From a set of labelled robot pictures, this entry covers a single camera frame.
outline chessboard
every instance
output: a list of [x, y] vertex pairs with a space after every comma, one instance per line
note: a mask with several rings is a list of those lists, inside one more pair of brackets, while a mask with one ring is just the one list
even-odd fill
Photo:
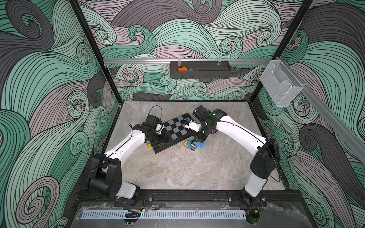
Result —
[[192, 119], [189, 113], [185, 113], [181, 116], [178, 116], [172, 120], [169, 120], [164, 123], [165, 128], [162, 129], [164, 133], [169, 132], [171, 135], [170, 142], [165, 144], [152, 145], [153, 150], [157, 154], [162, 150], [169, 148], [170, 146], [175, 145], [187, 138], [190, 138], [196, 133], [195, 131], [185, 128], [185, 120], [189, 118]]

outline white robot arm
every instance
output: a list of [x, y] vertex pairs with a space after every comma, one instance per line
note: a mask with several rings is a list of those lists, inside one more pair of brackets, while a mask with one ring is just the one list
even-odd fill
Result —
[[132, 127], [131, 133], [117, 146], [105, 154], [95, 154], [89, 166], [87, 187], [110, 198], [133, 198], [137, 186], [122, 181], [122, 166], [127, 158], [146, 141], [165, 144], [170, 140], [169, 134], [162, 133], [164, 125], [156, 116], [148, 114], [143, 124]]
[[279, 157], [278, 145], [274, 139], [267, 140], [234, 121], [220, 109], [210, 112], [203, 106], [199, 106], [193, 115], [201, 122], [196, 124], [193, 120], [185, 122], [186, 128], [195, 131], [196, 142], [204, 142], [210, 132], [221, 131], [241, 144], [254, 156], [250, 164], [251, 175], [246, 183], [243, 194], [248, 193], [256, 197], [264, 187], [270, 173], [276, 168], [276, 159]]
[[[211, 132], [218, 130], [236, 140], [254, 156], [250, 164], [252, 173], [242, 193], [248, 193], [251, 197], [256, 197], [261, 192], [270, 173], [276, 167], [275, 159], [278, 158], [277, 143], [273, 139], [267, 140], [251, 132], [220, 109], [210, 112], [200, 106], [195, 109], [193, 115], [198, 118], [201, 124], [187, 119], [185, 127], [196, 131], [195, 141], [204, 142]], [[122, 181], [122, 166], [135, 149], [146, 141], [155, 144], [167, 143], [169, 135], [162, 133], [163, 128], [164, 126], [159, 118], [148, 115], [143, 124], [134, 126], [132, 132], [113, 149], [104, 155], [94, 155], [90, 163], [90, 176], [87, 186], [110, 198], [133, 198], [137, 186]]]

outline marble floor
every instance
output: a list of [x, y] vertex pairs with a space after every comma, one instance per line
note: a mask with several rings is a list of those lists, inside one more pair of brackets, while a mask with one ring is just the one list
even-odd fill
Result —
[[[107, 151], [120, 143], [132, 126], [143, 123], [154, 105], [162, 107], [162, 121], [168, 121], [184, 113], [192, 117], [193, 110], [203, 105], [214, 110], [219, 108], [235, 121], [261, 135], [248, 103], [244, 102], [125, 102]], [[152, 115], [160, 116], [157, 107]], [[122, 168], [123, 180], [141, 189], [230, 189], [241, 190], [247, 182], [253, 156], [235, 140], [222, 132], [209, 135], [204, 149], [188, 150], [185, 140], [157, 154], [146, 145], [139, 146]], [[272, 176], [278, 179], [276, 170]], [[264, 190], [285, 190], [282, 183], [269, 178]]]

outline wire mesh basket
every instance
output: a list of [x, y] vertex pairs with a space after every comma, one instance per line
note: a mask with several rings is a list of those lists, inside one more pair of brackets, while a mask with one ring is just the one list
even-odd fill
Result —
[[271, 60], [260, 81], [277, 107], [286, 107], [300, 93], [303, 85], [299, 80], [289, 79], [289, 65], [280, 60]]

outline metal rail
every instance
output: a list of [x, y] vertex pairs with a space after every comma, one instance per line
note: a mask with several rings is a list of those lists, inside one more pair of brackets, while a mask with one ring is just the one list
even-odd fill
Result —
[[[295, 84], [296, 81], [300, 81], [296, 73], [290, 68], [290, 66], [282, 60], [280, 57], [277, 60], [281, 60], [283, 64], [287, 66], [287, 76]], [[337, 134], [341, 136], [346, 145], [352, 150], [352, 152], [359, 158], [359, 160], [365, 164], [365, 145], [364, 143], [346, 126], [340, 118], [328, 107], [308, 85], [303, 85], [301, 93], [306, 96], [309, 103], [315, 107], [315, 109], [325, 118], [329, 125], [335, 130]]]
[[107, 58], [104, 64], [170, 64], [171, 61], [228, 61], [230, 64], [267, 65], [266, 59], [148, 59], [148, 58]]

